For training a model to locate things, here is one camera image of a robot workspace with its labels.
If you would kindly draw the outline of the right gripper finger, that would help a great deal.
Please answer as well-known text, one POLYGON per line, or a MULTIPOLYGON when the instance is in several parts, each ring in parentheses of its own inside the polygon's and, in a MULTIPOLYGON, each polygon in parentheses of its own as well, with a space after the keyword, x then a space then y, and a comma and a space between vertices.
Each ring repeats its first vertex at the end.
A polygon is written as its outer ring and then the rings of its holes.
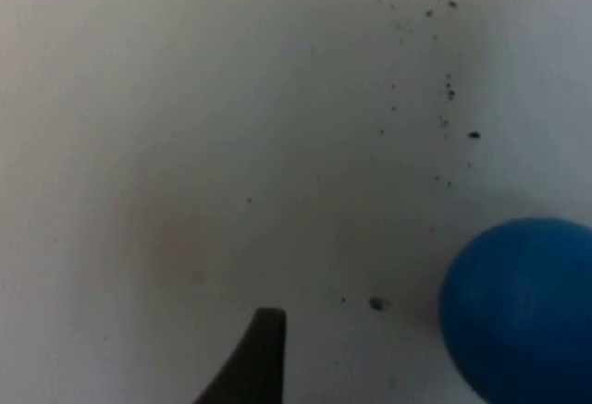
POLYGON ((240 342, 208 387, 202 404, 276 404, 283 401, 287 314, 259 308, 240 342))

